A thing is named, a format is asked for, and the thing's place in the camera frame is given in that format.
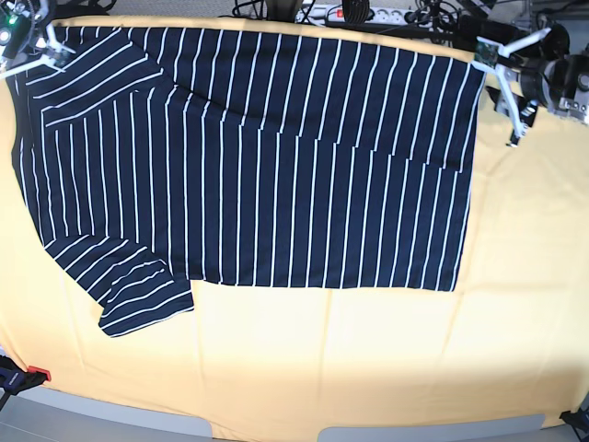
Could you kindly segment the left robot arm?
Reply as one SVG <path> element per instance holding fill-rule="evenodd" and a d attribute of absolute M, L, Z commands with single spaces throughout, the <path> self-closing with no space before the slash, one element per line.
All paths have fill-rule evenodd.
<path fill-rule="evenodd" d="M 588 123 L 588 51 L 571 53 L 563 26 L 552 24 L 502 45 L 495 75 L 500 84 L 495 110 L 505 112 L 513 125 L 509 146 L 518 146 L 541 108 Z"/>

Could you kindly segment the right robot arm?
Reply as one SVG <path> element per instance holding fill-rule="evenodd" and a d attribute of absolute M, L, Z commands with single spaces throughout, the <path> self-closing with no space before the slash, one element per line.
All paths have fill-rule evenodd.
<path fill-rule="evenodd" d="M 56 1 L 1 2 L 1 79 L 46 66 L 57 73 L 75 51 L 56 38 Z"/>

